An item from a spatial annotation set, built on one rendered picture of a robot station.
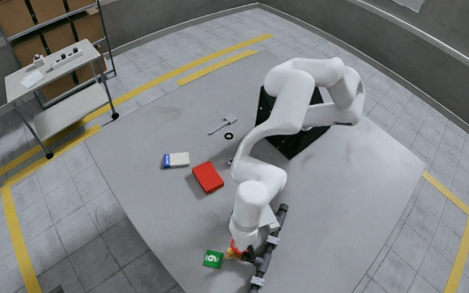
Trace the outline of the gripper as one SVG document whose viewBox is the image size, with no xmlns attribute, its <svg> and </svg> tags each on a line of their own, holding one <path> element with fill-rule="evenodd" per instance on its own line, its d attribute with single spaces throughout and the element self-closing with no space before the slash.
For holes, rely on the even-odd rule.
<svg viewBox="0 0 469 293">
<path fill-rule="evenodd" d="M 233 215 L 233 212 L 232 212 Z M 256 259 L 253 248 L 256 246 L 258 228 L 252 232 L 242 232 L 237 230 L 232 223 L 232 215 L 230 218 L 230 232 L 234 239 L 235 245 L 240 252 L 242 252 L 241 260 L 254 260 Z M 247 252 L 245 252 L 248 250 Z"/>
</svg>

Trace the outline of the green square tag with white number 6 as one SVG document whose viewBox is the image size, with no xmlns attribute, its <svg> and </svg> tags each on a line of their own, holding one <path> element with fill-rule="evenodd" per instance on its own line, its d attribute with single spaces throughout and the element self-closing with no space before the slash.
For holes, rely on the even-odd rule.
<svg viewBox="0 0 469 293">
<path fill-rule="evenodd" d="M 227 258 L 227 256 L 232 254 L 232 252 L 233 251 L 231 251 L 228 255 L 225 256 L 225 260 L 230 260 L 230 258 Z M 220 269 L 223 255 L 224 253 L 221 252 L 207 250 L 203 265 Z"/>
</svg>

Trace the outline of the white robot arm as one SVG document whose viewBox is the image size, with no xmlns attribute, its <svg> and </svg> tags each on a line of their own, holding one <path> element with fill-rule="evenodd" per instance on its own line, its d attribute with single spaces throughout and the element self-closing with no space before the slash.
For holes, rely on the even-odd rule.
<svg viewBox="0 0 469 293">
<path fill-rule="evenodd" d="M 310 106 L 314 86 L 326 87 L 333 103 Z M 287 182 L 282 169 L 249 156 L 254 144 L 270 135 L 295 134 L 317 126 L 353 127 L 361 119 L 366 96 L 359 74 L 337 57 L 290 59 L 267 73 L 264 87 L 268 95 L 278 96 L 270 118 L 243 138 L 230 167 L 231 179 L 240 184 L 232 223 L 242 232 L 264 225 L 270 233 L 278 230 L 280 225 L 267 204 Z"/>
</svg>

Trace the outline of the red rectangular block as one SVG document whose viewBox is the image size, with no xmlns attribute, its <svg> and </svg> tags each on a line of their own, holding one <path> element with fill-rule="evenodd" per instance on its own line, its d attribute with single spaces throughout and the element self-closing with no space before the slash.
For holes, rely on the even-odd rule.
<svg viewBox="0 0 469 293">
<path fill-rule="evenodd" d="M 224 186 L 224 181 L 210 161 L 194 167 L 192 172 L 206 195 Z"/>
</svg>

